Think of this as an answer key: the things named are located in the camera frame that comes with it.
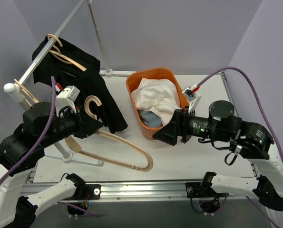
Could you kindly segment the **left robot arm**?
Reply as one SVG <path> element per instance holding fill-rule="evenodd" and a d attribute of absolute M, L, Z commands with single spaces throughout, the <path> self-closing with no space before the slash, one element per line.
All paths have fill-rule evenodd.
<path fill-rule="evenodd" d="M 22 118 L 23 123 L 0 143 L 0 228 L 28 228 L 57 202 L 86 198 L 86 182 L 74 173 L 34 195 L 22 196 L 21 191 L 38 160 L 44 157 L 45 148 L 71 135 L 87 138 L 103 127 L 82 109 L 56 117 L 49 102 L 32 105 Z"/>

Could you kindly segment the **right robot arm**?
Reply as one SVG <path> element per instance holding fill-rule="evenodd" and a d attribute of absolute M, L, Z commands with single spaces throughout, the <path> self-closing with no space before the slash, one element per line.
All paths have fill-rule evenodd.
<path fill-rule="evenodd" d="M 178 137 L 186 143 L 192 136 L 202 144 L 228 143 L 217 150 L 228 150 L 236 159 L 241 156 L 253 163 L 260 176 L 238 178 L 206 172 L 191 197 L 230 194 L 257 199 L 263 206 L 283 211 L 283 164 L 280 153 L 274 149 L 276 140 L 267 129 L 246 122 L 234 115 L 234 106 L 225 100 L 215 101 L 208 108 L 208 118 L 189 114 L 187 109 L 176 109 L 170 122 L 153 134 L 153 139 L 176 145 Z"/>

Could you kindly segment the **wooden hanger for white skirt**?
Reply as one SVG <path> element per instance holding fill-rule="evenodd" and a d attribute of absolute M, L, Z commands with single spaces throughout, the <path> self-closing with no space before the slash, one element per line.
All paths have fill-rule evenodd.
<path fill-rule="evenodd" d="M 143 156 L 143 158 L 146 160 L 146 164 L 145 165 L 131 164 L 126 161 L 115 160 L 113 158 L 108 158 L 105 156 L 100 156 L 95 153 L 87 152 L 72 136 L 67 137 L 65 139 L 65 143 L 68 146 L 68 148 L 71 149 L 74 153 L 78 153 L 92 159 L 100 160 L 106 163 L 113 164 L 115 166 L 123 167 L 130 170 L 136 170 L 139 172 L 149 172 L 152 170 L 154 166 L 154 160 L 147 151 L 143 150 L 142 148 L 138 147 L 137 145 L 129 142 L 128 140 L 122 137 L 119 137 L 117 135 L 114 135 L 106 131 L 98 130 L 95 132 L 95 135 L 109 139 L 114 143 L 114 145 L 118 145 L 117 147 L 118 149 L 126 148 L 131 151 L 135 151 L 139 155 Z"/>

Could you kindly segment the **black skirt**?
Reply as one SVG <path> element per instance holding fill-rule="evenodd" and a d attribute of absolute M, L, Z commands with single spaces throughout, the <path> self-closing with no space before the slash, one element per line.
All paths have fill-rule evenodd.
<path fill-rule="evenodd" d="M 52 53 L 47 53 L 38 67 L 33 72 L 34 82 L 40 82 L 51 86 L 51 77 L 53 76 L 58 84 L 65 88 L 75 86 L 80 90 L 76 99 L 77 105 L 84 105 L 85 99 L 94 95 L 99 98 L 102 105 L 97 106 L 94 102 L 90 103 L 90 110 L 100 119 L 105 127 L 109 128 L 111 133 L 120 132 L 128 127 L 118 105 L 109 92 L 105 80 L 100 75 L 100 61 L 69 43 L 59 38 L 62 47 L 55 43 L 61 54 L 69 57 L 75 62 L 86 68 L 86 71 L 78 67 L 66 64 L 58 60 Z"/>

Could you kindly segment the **white pleated skirt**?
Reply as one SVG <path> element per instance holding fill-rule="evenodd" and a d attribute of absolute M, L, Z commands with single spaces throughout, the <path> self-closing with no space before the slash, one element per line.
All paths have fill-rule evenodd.
<path fill-rule="evenodd" d="M 161 118 L 163 126 L 171 120 L 174 110 L 180 108 L 175 85 L 168 79 L 143 78 L 132 92 L 137 111 L 151 111 Z"/>

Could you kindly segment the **wooden hanger for black skirt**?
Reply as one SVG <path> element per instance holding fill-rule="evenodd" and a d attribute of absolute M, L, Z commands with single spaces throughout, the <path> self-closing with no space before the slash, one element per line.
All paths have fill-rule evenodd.
<path fill-rule="evenodd" d="M 53 39 L 54 41 L 56 41 L 59 45 L 59 47 L 63 47 L 63 44 L 61 43 L 61 41 L 59 40 L 58 37 L 56 37 L 53 34 L 47 34 L 47 39 Z M 52 48 L 49 50 L 49 53 L 51 53 L 56 59 L 58 59 L 59 61 L 61 61 L 62 63 L 68 64 L 68 65 L 74 65 L 75 67 L 77 67 L 78 69 L 80 69 L 81 71 L 85 72 L 87 69 L 82 66 L 80 63 L 76 62 L 75 60 L 69 58 L 66 55 L 63 55 L 60 51 L 60 49 L 56 46 L 53 45 Z"/>

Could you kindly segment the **wooden hanger for denim skirt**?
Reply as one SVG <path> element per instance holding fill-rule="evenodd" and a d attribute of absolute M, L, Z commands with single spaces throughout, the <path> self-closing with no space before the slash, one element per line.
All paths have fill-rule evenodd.
<path fill-rule="evenodd" d="M 39 103 L 39 100 L 25 86 L 20 84 L 17 79 L 14 79 L 14 81 L 15 84 L 17 84 L 21 88 L 22 92 L 24 92 L 30 98 L 30 100 L 33 101 L 33 103 Z"/>

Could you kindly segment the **blue denim skirt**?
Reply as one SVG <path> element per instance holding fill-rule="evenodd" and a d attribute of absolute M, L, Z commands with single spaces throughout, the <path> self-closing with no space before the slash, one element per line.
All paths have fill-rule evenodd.
<path fill-rule="evenodd" d="M 159 128 L 163 126 L 161 118 L 151 111 L 138 110 L 138 115 L 141 122 L 149 128 Z"/>

